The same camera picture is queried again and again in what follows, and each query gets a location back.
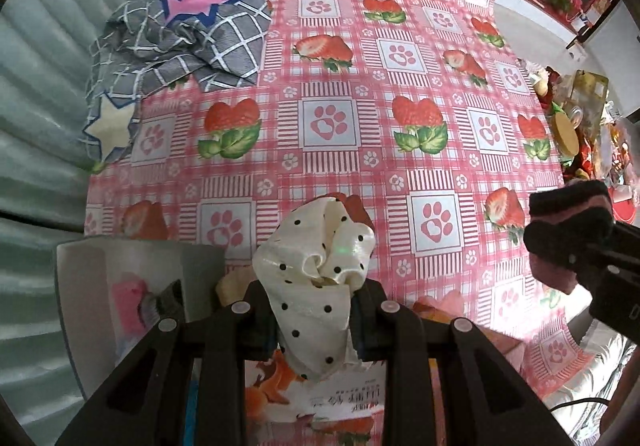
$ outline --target strawberry print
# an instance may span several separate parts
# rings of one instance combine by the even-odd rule
[[[514,190],[502,187],[492,191],[484,201],[484,218],[495,230],[507,231],[515,245],[524,235],[524,210]]]
[[[394,132],[396,144],[402,152],[420,149],[436,154],[447,146],[447,123],[438,106],[429,98],[412,102],[404,96],[396,96],[391,105],[394,118],[406,132]]]
[[[498,33],[498,30],[490,22],[482,22],[480,19],[471,17],[471,25],[476,30],[476,35],[483,42],[491,44],[496,48],[504,47],[504,39]]]
[[[546,161],[551,153],[551,142],[542,121],[535,116],[527,119],[522,114],[518,114],[518,128],[522,137],[526,139],[523,147],[527,155],[531,159],[537,157],[540,161]]]
[[[406,20],[406,13],[394,0],[363,0],[362,7],[369,20],[386,20],[392,24],[402,24]]]
[[[338,35],[307,36],[295,44],[293,53],[306,60],[321,60],[333,72],[353,65],[353,51]]]
[[[242,157],[253,148],[260,135],[260,107],[245,98],[234,107],[216,102],[204,118],[204,130],[212,139],[198,141],[198,153],[204,159],[220,155],[226,159]]]
[[[449,49],[442,53],[447,65],[468,74],[471,81],[477,86],[486,85],[486,73],[476,59],[460,49]]]

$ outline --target wall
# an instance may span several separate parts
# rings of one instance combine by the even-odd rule
[[[623,116],[640,109],[640,30],[620,1],[584,47],[609,78]]]

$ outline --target clutter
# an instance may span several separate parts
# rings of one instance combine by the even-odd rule
[[[139,130],[140,100],[184,76],[193,74],[203,92],[255,84],[270,23],[266,0],[124,3],[92,46],[84,130],[89,156],[113,163],[125,155],[126,136],[133,139]],[[104,93],[119,112],[134,109],[129,134],[122,123],[117,138],[105,135],[103,125],[95,132]]]

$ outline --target pink cloth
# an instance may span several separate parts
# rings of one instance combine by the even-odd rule
[[[113,303],[118,311],[122,331],[126,336],[143,336],[146,333],[138,314],[138,306],[146,293],[148,290],[144,280],[131,280],[111,286]]]
[[[87,232],[119,234],[128,207],[157,202],[169,238],[223,246],[232,269],[305,201],[358,195],[378,242],[368,276],[389,298],[456,289],[478,325],[537,336],[553,313],[520,235],[529,195],[563,181],[494,0],[270,1],[257,86],[145,98],[153,144],[91,178]],[[545,350],[535,379],[559,372]],[[316,441],[299,432],[292,444]]]

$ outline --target white polka dot fabric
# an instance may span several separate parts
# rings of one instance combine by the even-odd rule
[[[373,231],[333,197],[294,210],[254,254],[289,366],[312,381],[353,361],[351,295],[367,277]]]

